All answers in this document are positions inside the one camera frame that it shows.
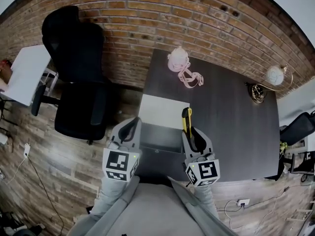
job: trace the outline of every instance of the yellow tool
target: yellow tool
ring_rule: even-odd
[[[184,131],[187,134],[189,132],[189,137],[191,138],[191,115],[192,115],[192,109],[191,108],[184,108],[182,112],[182,118],[183,118],[183,127]]]

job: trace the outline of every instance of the brick wall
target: brick wall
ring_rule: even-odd
[[[41,44],[44,18],[71,4],[104,29],[103,68],[117,83],[143,87],[153,49],[178,45],[259,82],[273,64],[289,65],[291,89],[315,75],[313,46],[271,0],[18,0],[0,17],[0,59]]]

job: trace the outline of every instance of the gold lamp base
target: gold lamp base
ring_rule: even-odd
[[[290,88],[293,82],[293,74],[292,72],[287,68],[287,64],[285,66],[281,66],[281,69],[283,70],[283,74],[286,74],[287,71],[291,74],[291,82],[290,85],[287,87]],[[274,91],[274,92],[281,92],[284,89],[273,89],[268,86],[265,86],[263,84],[250,84],[250,83],[245,83],[245,85],[248,87],[248,93],[250,94],[252,100],[257,103],[263,103],[265,97],[267,96],[267,91]]]
[[[264,99],[267,95],[264,87],[260,86],[259,84],[250,83],[245,83],[245,85],[247,86],[248,93],[255,103],[260,104],[264,102]]]

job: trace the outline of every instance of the wall outlet plate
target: wall outlet plate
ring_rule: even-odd
[[[25,149],[24,149],[24,152],[23,152],[23,156],[25,158],[27,158],[30,154],[30,149],[31,149],[31,146],[29,144],[25,144]]]
[[[237,205],[240,207],[242,206],[242,204],[244,204],[245,206],[247,206],[250,203],[250,199],[239,199],[239,201],[237,202]]]

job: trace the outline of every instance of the white cable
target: white cable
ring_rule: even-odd
[[[26,158],[24,158],[24,160],[20,163],[20,165],[18,166],[18,168],[17,168],[17,170],[16,170],[16,172],[15,172],[15,174],[14,174],[13,178],[12,178],[12,179],[11,179],[8,183],[6,183],[6,185],[10,184],[10,183],[11,183],[11,181],[13,181],[13,180],[14,180],[14,178],[15,178],[16,174],[17,174],[17,173],[18,173],[18,171],[19,171],[20,166],[21,166],[21,165],[22,165],[22,163],[25,161],[25,159],[26,159]]]
[[[225,207],[224,207],[224,213],[225,213],[225,215],[230,219],[230,229],[231,229],[231,230],[239,229],[239,228],[241,228],[241,227],[243,227],[243,226],[240,226],[240,227],[237,227],[237,228],[232,228],[232,226],[231,226],[232,219],[231,219],[231,217],[230,217],[229,215],[227,215],[227,213],[226,213],[226,207],[227,207],[227,205],[228,205],[230,202],[238,203],[238,202],[236,202],[236,201],[234,201],[234,200],[230,200],[229,202],[227,202],[226,205],[225,205]]]
[[[257,231],[257,229],[260,227],[261,223],[265,220],[265,218],[266,218],[269,214],[271,214],[271,213],[273,213],[273,212],[274,212],[274,209],[275,209],[276,204],[277,204],[278,197],[276,198],[276,201],[275,201],[274,207],[272,208],[271,212],[270,212],[270,213],[268,213],[267,215],[265,215],[265,216],[262,218],[261,222],[259,223],[258,227],[257,227],[257,228],[256,228],[256,230],[255,230],[254,236],[256,235],[256,231]]]

